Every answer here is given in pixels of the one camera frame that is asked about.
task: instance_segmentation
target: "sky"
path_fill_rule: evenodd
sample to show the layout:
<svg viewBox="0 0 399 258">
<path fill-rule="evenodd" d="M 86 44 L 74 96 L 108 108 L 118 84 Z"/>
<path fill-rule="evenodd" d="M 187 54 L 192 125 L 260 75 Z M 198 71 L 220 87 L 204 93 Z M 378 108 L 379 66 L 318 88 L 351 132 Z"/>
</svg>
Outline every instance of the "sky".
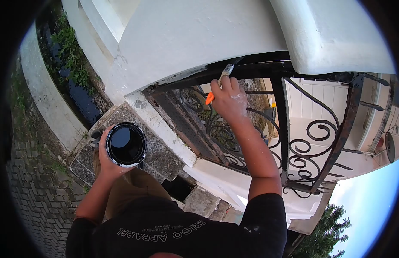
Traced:
<svg viewBox="0 0 399 258">
<path fill-rule="evenodd" d="M 344 231 L 348 240 L 338 242 L 332 251 L 345 250 L 343 258 L 360 258 L 373 244 L 397 199 L 399 160 L 376 171 L 341 180 L 336 185 L 330 204 L 344 205 L 352 226 Z"/>
</svg>

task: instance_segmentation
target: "right hand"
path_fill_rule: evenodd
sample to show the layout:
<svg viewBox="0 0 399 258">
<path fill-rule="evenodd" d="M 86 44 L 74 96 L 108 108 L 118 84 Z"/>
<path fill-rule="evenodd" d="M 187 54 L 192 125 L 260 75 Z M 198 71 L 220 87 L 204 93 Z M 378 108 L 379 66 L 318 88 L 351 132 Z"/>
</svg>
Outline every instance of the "right hand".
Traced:
<svg viewBox="0 0 399 258">
<path fill-rule="evenodd" d="M 211 81 L 211 90 L 214 95 L 212 106 L 231 126 L 240 125 L 247 117 L 247 95 L 238 80 L 224 75 L 221 78 L 221 89 L 218 80 Z"/>
</svg>

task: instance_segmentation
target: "red object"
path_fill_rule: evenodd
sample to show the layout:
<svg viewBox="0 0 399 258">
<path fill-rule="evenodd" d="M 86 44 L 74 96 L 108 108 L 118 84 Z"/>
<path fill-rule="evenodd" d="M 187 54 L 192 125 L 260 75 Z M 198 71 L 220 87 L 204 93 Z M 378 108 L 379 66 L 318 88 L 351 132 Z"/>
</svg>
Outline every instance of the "red object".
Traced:
<svg viewBox="0 0 399 258">
<path fill-rule="evenodd" d="M 384 139 L 383 139 L 383 137 L 380 137 L 380 139 L 378 140 L 378 143 L 377 143 L 377 147 L 381 147 L 383 143 L 384 143 Z"/>
</svg>

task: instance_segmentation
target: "paint brush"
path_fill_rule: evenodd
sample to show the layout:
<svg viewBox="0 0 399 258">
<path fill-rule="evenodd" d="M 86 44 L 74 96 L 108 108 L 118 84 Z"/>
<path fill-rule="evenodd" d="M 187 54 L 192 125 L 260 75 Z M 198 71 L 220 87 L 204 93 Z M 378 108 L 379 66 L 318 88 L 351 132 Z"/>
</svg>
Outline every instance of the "paint brush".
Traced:
<svg viewBox="0 0 399 258">
<path fill-rule="evenodd" d="M 231 74 L 231 72 L 233 71 L 234 66 L 235 66 L 239 61 L 241 61 L 241 59 L 243 59 L 243 58 L 244 58 L 244 57 L 237 57 L 237 58 L 231 59 L 231 60 L 229 61 L 229 63 L 227 64 L 227 66 L 225 67 L 225 69 L 223 70 L 223 72 L 221 73 L 220 78 L 218 79 L 218 85 L 219 85 L 220 88 L 222 88 L 222 86 L 221 86 L 221 78 L 222 78 L 224 75 L 229 76 L 229 75 Z M 212 92 L 209 92 L 209 93 L 208 93 L 208 96 L 206 97 L 205 105 L 208 105 L 208 104 L 211 103 L 214 99 L 215 99 L 215 97 L 214 97 L 213 93 L 212 93 Z"/>
</svg>

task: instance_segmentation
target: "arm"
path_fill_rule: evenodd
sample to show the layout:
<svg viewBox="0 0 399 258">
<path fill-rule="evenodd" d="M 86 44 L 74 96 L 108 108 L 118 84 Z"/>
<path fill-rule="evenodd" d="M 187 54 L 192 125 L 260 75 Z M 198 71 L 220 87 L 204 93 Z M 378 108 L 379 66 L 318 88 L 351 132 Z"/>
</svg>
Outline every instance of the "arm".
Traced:
<svg viewBox="0 0 399 258">
<path fill-rule="evenodd" d="M 108 203 L 109 193 L 116 179 L 132 168 L 122 168 L 114 164 L 108 157 L 105 149 L 106 137 L 109 130 L 113 126 L 107 128 L 101 136 L 99 142 L 99 160 L 101 172 L 96 178 L 92 188 L 86 194 L 85 198 L 76 209 L 77 218 L 88 219 L 95 224 L 102 223 L 103 216 Z"/>
<path fill-rule="evenodd" d="M 281 195 L 281 178 L 277 164 L 260 133 L 246 116 L 247 97 L 236 78 L 223 76 L 223 88 L 217 80 L 211 81 L 215 96 L 212 106 L 231 126 L 241 146 L 248 171 L 252 177 L 248 201 L 265 193 Z"/>
</svg>

